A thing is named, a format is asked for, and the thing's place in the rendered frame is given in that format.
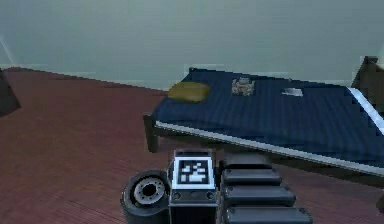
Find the blue bed with dark frame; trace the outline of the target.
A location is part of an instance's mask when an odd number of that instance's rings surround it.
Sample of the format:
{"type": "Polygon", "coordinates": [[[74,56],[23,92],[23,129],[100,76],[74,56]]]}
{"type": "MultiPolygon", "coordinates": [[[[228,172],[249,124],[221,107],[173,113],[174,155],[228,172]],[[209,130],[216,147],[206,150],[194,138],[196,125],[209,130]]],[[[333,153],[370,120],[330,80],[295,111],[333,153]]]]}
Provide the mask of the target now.
{"type": "Polygon", "coordinates": [[[245,148],[274,162],[384,188],[384,98],[375,99],[384,70],[365,57],[350,87],[252,75],[250,96],[232,93],[238,73],[190,68],[186,81],[211,89],[198,103],[165,97],[144,115],[146,146],[154,152],[161,137],[210,147],[245,148]],[[283,95],[299,88],[302,97],[283,95]]]}

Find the tan patterned square object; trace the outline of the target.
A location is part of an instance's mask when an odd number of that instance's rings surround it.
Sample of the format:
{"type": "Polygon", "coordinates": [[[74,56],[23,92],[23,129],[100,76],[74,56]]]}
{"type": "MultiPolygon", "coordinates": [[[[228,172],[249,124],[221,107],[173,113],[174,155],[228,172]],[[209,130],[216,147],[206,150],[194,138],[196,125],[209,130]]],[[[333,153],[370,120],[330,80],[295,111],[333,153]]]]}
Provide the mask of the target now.
{"type": "Polygon", "coordinates": [[[243,96],[250,96],[254,92],[255,82],[249,78],[239,77],[232,81],[232,93],[242,94],[243,96]]]}

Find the yellow pillow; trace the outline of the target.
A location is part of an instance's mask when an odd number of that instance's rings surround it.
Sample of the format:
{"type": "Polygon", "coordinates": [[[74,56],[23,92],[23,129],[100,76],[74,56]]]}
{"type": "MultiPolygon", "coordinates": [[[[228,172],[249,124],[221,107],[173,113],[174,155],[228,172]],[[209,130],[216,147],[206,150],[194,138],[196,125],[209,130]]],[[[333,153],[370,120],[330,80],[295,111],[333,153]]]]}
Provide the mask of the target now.
{"type": "Polygon", "coordinates": [[[180,82],[173,85],[168,91],[168,97],[184,102],[201,102],[210,93],[210,87],[199,82],[180,82]]]}

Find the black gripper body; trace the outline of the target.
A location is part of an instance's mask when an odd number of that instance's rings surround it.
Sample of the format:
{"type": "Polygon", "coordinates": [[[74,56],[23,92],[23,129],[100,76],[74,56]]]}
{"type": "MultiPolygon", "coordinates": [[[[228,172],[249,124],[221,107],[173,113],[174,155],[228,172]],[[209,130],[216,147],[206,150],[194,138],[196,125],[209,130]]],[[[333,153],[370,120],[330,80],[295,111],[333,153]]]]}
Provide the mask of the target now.
{"type": "Polygon", "coordinates": [[[169,224],[167,173],[149,170],[132,177],[120,199],[126,224],[169,224]]]}

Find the dark furniture piece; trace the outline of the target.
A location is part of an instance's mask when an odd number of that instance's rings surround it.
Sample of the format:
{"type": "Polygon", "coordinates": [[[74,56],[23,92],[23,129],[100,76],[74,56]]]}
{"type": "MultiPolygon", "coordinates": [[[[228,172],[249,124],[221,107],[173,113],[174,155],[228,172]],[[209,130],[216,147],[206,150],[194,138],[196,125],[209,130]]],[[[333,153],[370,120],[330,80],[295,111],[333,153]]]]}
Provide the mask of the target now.
{"type": "Polygon", "coordinates": [[[4,117],[21,108],[21,104],[15,95],[4,72],[0,69],[0,117],[4,117]]]}

